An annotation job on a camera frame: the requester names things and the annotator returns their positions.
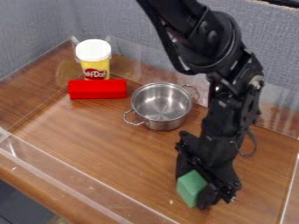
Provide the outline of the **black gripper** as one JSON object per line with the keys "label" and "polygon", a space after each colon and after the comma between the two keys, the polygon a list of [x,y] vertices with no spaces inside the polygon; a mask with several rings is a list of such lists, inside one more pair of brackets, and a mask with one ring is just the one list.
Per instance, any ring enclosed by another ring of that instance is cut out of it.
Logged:
{"label": "black gripper", "polygon": [[215,205],[221,200],[227,203],[237,198],[242,182],[234,169],[234,160],[239,154],[239,140],[227,136],[195,136],[181,132],[175,145],[178,151],[175,177],[195,170],[207,181],[201,191],[197,207],[201,210]]}

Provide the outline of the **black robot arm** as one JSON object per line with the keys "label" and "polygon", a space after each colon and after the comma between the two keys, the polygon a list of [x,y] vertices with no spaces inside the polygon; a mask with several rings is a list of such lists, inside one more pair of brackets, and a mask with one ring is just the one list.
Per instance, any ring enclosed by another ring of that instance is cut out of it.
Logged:
{"label": "black robot arm", "polygon": [[205,74],[210,83],[209,113],[198,136],[183,131],[175,145],[177,191],[201,210],[233,202],[242,189],[234,170],[243,141],[257,137],[250,126],[261,116],[263,67],[242,42],[234,17],[197,0],[137,0],[175,70]]}

